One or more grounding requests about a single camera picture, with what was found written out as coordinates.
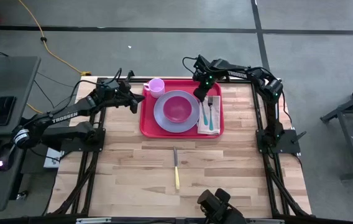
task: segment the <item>yellow cable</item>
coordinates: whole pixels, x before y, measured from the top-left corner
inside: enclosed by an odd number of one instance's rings
[[[30,9],[22,2],[22,0],[19,0],[19,2],[25,7],[25,9],[27,10],[27,12],[29,12],[29,14],[32,16],[34,22],[37,24],[37,26],[38,26],[39,29],[40,29],[41,36],[45,38],[44,32],[42,31],[39,22],[38,22],[37,19],[34,17],[34,15],[32,14],[32,12],[30,11]],[[82,72],[82,71],[78,70],[76,67],[70,65],[67,61],[65,61],[65,60],[63,60],[62,58],[56,56],[54,53],[52,53],[52,52],[50,51],[50,49],[49,49],[48,46],[47,46],[46,41],[42,41],[42,42],[44,43],[45,49],[47,50],[47,52],[48,52],[50,55],[54,56],[54,57],[55,57],[56,59],[58,59],[59,61],[61,61],[61,62],[65,63],[65,64],[67,64],[70,68],[74,69],[74,70],[75,70],[76,72],[78,72],[81,76],[91,75],[91,72]]]
[[[32,105],[30,105],[30,104],[28,104],[28,103],[26,103],[26,104],[27,104],[27,106],[29,106],[29,108],[31,108],[32,110],[34,110],[36,113],[42,114],[41,111],[35,109]]]

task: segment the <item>concrete floor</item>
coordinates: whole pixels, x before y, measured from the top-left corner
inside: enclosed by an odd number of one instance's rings
[[[250,0],[25,0],[43,26],[157,27],[255,29]],[[351,0],[257,0],[263,29],[353,30]],[[0,1],[4,24],[34,25],[14,0]],[[264,35],[272,72],[283,79],[293,125],[307,131],[300,140],[303,172],[313,214],[353,221],[353,181],[341,174],[353,171],[353,159],[337,121],[319,117],[349,99],[353,92],[353,32],[349,35]],[[184,56],[203,54],[240,65],[261,65],[257,34],[197,32],[45,32],[50,48],[94,75],[112,75],[119,67],[142,76],[189,76]],[[0,51],[38,55],[39,71],[73,85],[79,75],[58,62],[39,41],[36,31],[0,30]],[[37,75],[37,82],[58,103],[67,87]],[[34,87],[30,103],[50,110]],[[10,203],[0,217],[40,215],[49,198],[54,173],[33,175],[31,195]]]

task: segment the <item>pink bowl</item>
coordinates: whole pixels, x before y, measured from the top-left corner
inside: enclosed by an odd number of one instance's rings
[[[182,96],[169,98],[163,107],[164,115],[174,123],[185,122],[191,114],[190,102]]]

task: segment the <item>fork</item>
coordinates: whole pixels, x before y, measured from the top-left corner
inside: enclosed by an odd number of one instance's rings
[[[213,126],[213,96],[208,96],[208,107],[209,107],[209,130],[212,131],[214,130],[214,126]]]

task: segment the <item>wooden table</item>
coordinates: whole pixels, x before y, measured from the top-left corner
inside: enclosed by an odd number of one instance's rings
[[[97,77],[83,79],[95,82]],[[140,107],[137,114],[132,114],[129,108],[108,108],[105,147],[99,154],[89,215],[204,217],[196,203],[198,196],[206,189],[215,193],[217,188],[223,188],[232,195],[230,203],[245,217],[271,217],[264,162],[255,140],[257,122],[251,86],[222,84],[221,87],[225,131],[217,139],[150,139],[139,130]],[[92,84],[81,83],[77,100],[93,88]],[[142,93],[142,84],[133,83],[132,91]],[[279,105],[280,121],[287,129],[291,124],[282,110],[283,103]],[[78,117],[70,125],[87,120]],[[173,146],[178,148],[180,161],[179,191],[175,190]],[[74,188],[81,155],[73,152],[62,160],[48,212],[56,210]],[[289,154],[281,154],[280,163],[286,188],[302,209],[310,213],[299,162]],[[281,211],[280,194],[278,190],[275,193]]]

